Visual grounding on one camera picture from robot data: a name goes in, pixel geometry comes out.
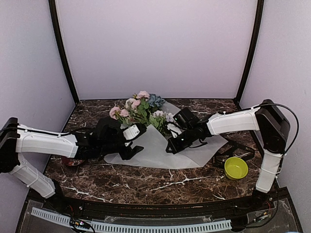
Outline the lilac hydrangea fake bunch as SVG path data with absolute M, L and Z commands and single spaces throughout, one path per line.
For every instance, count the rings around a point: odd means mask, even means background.
M 169 112 L 163 112 L 162 110 L 157 110 L 151 113 L 149 116 L 149 122 L 153 125 L 161 134 L 164 136 L 168 135 L 170 132 L 167 130 L 166 124 L 166 114 Z

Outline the small pink fake rose stem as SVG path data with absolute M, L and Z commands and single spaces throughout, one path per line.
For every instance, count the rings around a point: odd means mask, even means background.
M 112 119 L 119 121 L 123 125 L 130 124 L 130 115 L 126 109 L 121 109 L 120 107 L 115 106 L 110 110 L 109 116 Z

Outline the white fake rose stem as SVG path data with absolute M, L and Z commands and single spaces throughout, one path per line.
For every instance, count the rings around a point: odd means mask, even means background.
M 141 104 L 140 99 L 137 100 L 135 98 L 129 98 L 125 102 L 125 108 L 126 110 L 131 110 L 131 111 L 136 112 L 140 104 Z

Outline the blue fake rose bunch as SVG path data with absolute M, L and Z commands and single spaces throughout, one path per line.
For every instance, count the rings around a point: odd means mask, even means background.
M 161 108 L 166 101 L 161 96 L 150 94 L 147 102 L 153 108 Z

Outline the pink peony fake stem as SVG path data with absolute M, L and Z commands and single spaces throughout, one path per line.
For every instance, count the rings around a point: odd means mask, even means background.
M 139 97 L 138 94 L 133 95 L 134 101 L 130 104 L 131 116 L 137 122 L 150 125 L 151 107 L 148 103 L 149 94 L 142 94 Z

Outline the black ribbon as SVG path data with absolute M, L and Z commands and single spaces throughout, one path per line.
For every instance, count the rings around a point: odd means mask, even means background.
M 225 161 L 231 157 L 238 157 L 245 162 L 255 157 L 255 150 L 251 147 L 239 144 L 235 141 L 226 143 L 227 150 L 216 152 L 212 157 L 212 165 L 218 168 L 224 168 Z

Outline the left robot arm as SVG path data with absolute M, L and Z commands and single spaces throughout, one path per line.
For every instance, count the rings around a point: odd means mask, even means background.
M 103 159 L 117 153 L 129 160 L 143 150 L 131 147 L 133 141 L 146 132 L 146 126 L 135 123 L 122 128 L 112 118 L 102 118 L 94 128 L 80 128 L 70 133 L 56 133 L 29 128 L 8 119 L 0 131 L 0 171 L 17 177 L 34 189 L 57 211 L 69 207 L 58 182 L 46 177 L 23 156 L 26 152 L 59 155 L 74 160 Z

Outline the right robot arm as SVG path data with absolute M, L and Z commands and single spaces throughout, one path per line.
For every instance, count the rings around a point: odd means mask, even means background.
M 283 158 L 293 145 L 287 143 L 291 126 L 281 108 L 292 111 L 289 107 L 274 103 L 270 99 L 250 108 L 229 113 L 215 113 L 202 119 L 189 108 L 183 108 L 173 116 L 182 133 L 168 139 L 166 152 L 176 154 L 197 140 L 202 141 L 223 133 L 260 132 L 264 156 L 255 187 L 258 192 L 248 199 L 248 207 L 257 211 L 266 204 L 265 193 L 271 190 L 276 176 L 281 171 Z

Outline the red floral dish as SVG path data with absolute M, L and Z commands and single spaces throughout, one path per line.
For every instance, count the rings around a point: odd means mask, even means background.
M 85 160 L 61 157 L 61 161 L 65 166 L 78 166 L 81 165 Z

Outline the yellow-green bowl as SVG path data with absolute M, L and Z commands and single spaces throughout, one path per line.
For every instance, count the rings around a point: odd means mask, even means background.
M 225 175 L 231 180 L 240 180 L 247 176 L 248 165 L 238 157 L 231 157 L 225 161 L 224 165 Z

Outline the black front rail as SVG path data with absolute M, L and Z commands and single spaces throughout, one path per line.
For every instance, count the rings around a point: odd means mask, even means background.
M 236 217 L 247 213 L 275 207 L 273 201 L 277 200 L 277 191 L 267 194 L 254 191 L 252 195 L 212 202 L 177 204 L 177 205 L 133 205 L 113 204 L 97 201 L 57 197 L 44 201 L 43 206 L 68 216 L 86 219 L 104 219 L 107 216 L 138 217 L 138 218 L 178 218 L 211 215 L 213 217 Z

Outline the right black frame post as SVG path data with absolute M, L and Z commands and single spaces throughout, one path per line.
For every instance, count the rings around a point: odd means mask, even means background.
M 245 61 L 245 65 L 244 65 L 241 81 L 239 84 L 239 88 L 238 88 L 237 94 L 234 98 L 234 100 L 237 104 L 240 104 L 240 102 L 242 100 L 242 96 L 243 96 L 243 93 L 245 91 L 247 80 L 248 80 L 248 77 L 250 74 L 251 66 L 253 63 L 253 58 L 255 55 L 256 47 L 257 47 L 257 41 L 258 41 L 258 37 L 259 37 L 259 31 L 260 31 L 260 26 L 261 26 L 263 9 L 264 9 L 264 0 L 258 0 L 257 6 L 256 6 L 255 19 L 254 19 L 254 25 L 253 25 L 253 29 L 252 29 L 250 45 L 249 45 L 249 49 L 248 49 L 248 53 L 247 53 L 247 58 Z

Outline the black frame post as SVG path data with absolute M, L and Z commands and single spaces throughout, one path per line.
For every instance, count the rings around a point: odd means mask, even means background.
M 258 41 L 258 37 L 259 37 L 259 31 L 260 31 L 260 26 L 261 26 L 263 9 L 264 9 L 264 0 L 258 0 L 257 6 L 256 6 L 255 19 L 254 19 L 254 25 L 253 25 L 253 29 L 252 29 L 250 45 L 249 45 L 249 49 L 248 49 L 248 53 L 247 53 L 247 58 L 245 61 L 245 65 L 244 65 L 241 81 L 239 84 L 239 88 L 238 88 L 237 94 L 234 98 L 234 100 L 237 104 L 240 104 L 240 102 L 242 100 L 242 96 L 243 96 L 243 93 L 245 91 L 247 80 L 248 80 L 248 77 L 250 74 L 251 66 L 253 63 L 253 58 L 255 55 L 256 47 L 257 47 L 257 41 Z
M 75 84 L 74 84 L 74 81 L 73 81 L 73 78 L 71 75 L 69 63 L 67 60 L 67 55 L 66 55 L 66 51 L 65 51 L 65 47 L 64 47 L 63 38 L 61 35 L 60 23 L 59 23 L 57 9 L 56 9 L 56 1 L 55 0 L 48 0 L 48 4 L 49 4 L 49 10 L 50 10 L 50 15 L 51 15 L 51 20 L 52 20 L 54 37 L 56 40 L 56 44 L 57 44 L 61 64 L 63 67 L 63 71 L 64 71 L 64 74 L 66 77 L 66 81 L 67 81 L 72 99 L 73 99 L 75 105 L 77 105 L 80 102 L 80 100 L 78 97 L 78 93 L 77 93 L 77 90 L 76 90 L 76 87 L 75 87 Z

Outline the left black frame post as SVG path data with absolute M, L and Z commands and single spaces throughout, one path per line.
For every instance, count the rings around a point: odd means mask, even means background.
M 78 97 L 78 93 L 77 93 L 77 90 L 76 90 L 76 87 L 75 87 L 75 84 L 74 84 L 74 81 L 73 81 L 73 78 L 71 75 L 69 63 L 67 60 L 67 55 L 66 55 L 66 51 L 65 51 L 65 47 L 64 47 L 63 38 L 61 35 L 60 23 L 59 23 L 57 9 L 56 9 L 56 1 L 55 0 L 48 0 L 48 4 L 49 4 L 49 10 L 50 10 L 50 15 L 51 15 L 51 20 L 52 20 L 54 37 L 56 40 L 56 44 L 57 44 L 61 64 L 63 67 L 63 71 L 64 71 L 64 74 L 66 77 L 66 81 L 67 81 L 72 99 L 73 99 L 75 105 L 77 105 L 80 102 L 80 100 Z

